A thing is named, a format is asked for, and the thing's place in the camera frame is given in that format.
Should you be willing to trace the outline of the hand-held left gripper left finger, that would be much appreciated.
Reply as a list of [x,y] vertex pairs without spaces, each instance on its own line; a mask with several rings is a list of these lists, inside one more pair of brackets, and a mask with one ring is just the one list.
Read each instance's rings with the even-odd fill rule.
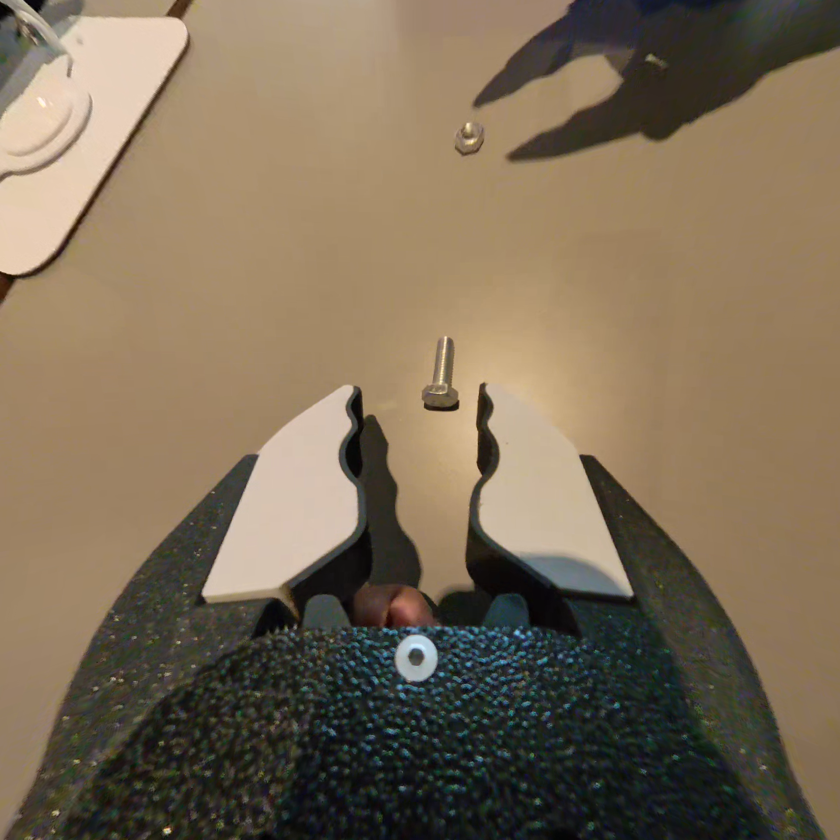
[[361,389],[343,385],[258,452],[202,589],[208,604],[350,600],[371,574]]

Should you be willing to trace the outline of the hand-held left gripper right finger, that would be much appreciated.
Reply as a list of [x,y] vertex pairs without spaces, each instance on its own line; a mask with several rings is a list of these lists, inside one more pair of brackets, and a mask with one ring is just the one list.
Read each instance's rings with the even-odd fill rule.
[[468,568],[489,591],[490,565],[563,595],[631,602],[634,588],[574,444],[499,384],[479,388],[479,479],[469,502]]

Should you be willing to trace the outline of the metal bolt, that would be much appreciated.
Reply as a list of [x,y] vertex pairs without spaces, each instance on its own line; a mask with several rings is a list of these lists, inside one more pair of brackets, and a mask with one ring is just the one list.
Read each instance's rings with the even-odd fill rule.
[[432,381],[422,390],[423,407],[429,411],[451,411],[459,404],[453,385],[455,342],[449,336],[437,340]]

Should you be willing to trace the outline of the person's left hand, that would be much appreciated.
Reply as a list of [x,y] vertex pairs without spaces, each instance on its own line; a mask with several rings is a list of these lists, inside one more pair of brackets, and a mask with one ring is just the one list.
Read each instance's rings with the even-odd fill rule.
[[358,627],[434,627],[439,622],[423,593],[404,584],[369,584],[352,600],[351,622]]

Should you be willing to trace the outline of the white base document stand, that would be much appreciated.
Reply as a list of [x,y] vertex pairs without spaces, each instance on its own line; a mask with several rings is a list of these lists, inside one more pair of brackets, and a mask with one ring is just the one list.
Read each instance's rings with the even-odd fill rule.
[[85,2],[2,2],[1,271],[63,249],[181,60],[182,14],[106,16]]

